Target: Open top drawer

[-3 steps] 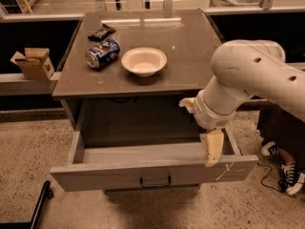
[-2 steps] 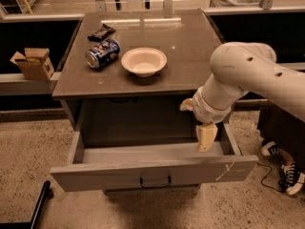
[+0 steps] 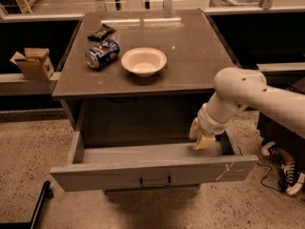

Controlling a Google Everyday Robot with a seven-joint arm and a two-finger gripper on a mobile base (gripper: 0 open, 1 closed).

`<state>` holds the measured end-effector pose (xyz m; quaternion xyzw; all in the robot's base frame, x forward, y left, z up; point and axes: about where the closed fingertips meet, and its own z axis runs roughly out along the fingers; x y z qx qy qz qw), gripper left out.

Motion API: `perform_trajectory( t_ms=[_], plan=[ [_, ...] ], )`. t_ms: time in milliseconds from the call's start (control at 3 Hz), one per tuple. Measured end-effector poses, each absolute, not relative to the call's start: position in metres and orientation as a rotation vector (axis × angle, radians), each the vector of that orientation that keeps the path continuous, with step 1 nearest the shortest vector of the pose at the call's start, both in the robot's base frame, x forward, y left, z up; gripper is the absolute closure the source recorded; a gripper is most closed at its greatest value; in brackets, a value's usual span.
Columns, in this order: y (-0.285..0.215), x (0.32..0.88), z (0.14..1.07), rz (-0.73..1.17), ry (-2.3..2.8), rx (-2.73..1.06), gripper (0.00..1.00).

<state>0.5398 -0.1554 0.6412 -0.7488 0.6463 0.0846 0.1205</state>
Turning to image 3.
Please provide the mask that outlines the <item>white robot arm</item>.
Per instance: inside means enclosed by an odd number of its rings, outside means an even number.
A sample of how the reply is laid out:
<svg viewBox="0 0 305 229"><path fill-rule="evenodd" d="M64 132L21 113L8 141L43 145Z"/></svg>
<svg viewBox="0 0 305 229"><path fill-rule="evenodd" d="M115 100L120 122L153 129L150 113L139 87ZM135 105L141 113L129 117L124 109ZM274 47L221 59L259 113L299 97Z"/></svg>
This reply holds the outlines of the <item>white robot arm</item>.
<svg viewBox="0 0 305 229"><path fill-rule="evenodd" d="M214 93L193 120L189 138L193 149L205 150L223 134L232 116L251 107L305 137L305 95L267 85L259 71L225 68L213 80Z"/></svg>

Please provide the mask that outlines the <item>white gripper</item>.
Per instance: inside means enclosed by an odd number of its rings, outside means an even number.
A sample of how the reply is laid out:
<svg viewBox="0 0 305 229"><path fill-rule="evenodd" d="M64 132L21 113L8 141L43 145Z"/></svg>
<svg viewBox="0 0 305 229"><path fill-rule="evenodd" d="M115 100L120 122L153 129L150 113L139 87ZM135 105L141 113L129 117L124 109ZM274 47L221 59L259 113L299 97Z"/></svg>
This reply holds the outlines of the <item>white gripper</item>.
<svg viewBox="0 0 305 229"><path fill-rule="evenodd" d="M227 123L220 123L210 117L207 111L207 104L203 104L197 113L197 118L192 122L189 138L196 139L193 149L205 150L215 142L215 135L221 135L227 129Z"/></svg>

